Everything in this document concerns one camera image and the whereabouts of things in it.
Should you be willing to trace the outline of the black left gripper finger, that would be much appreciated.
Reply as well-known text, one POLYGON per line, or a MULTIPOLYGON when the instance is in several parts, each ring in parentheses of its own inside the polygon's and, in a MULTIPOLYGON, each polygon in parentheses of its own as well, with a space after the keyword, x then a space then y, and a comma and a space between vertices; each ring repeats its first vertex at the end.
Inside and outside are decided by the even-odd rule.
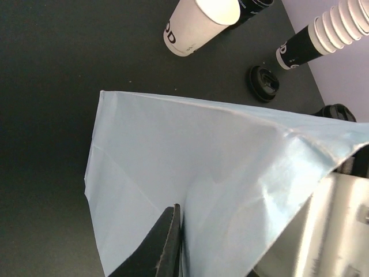
POLYGON ((178 276, 181 244, 180 205, 175 204, 163 211, 139 247, 111 276, 178 276))

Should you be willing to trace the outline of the light blue paper bag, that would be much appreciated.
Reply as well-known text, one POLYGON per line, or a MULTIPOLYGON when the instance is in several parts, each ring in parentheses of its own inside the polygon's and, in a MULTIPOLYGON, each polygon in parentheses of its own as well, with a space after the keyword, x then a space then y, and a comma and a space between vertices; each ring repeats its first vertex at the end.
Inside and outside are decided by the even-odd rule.
POLYGON ((101 91, 85 172, 105 275, 175 204, 188 276, 246 276, 368 125, 262 107, 101 91))

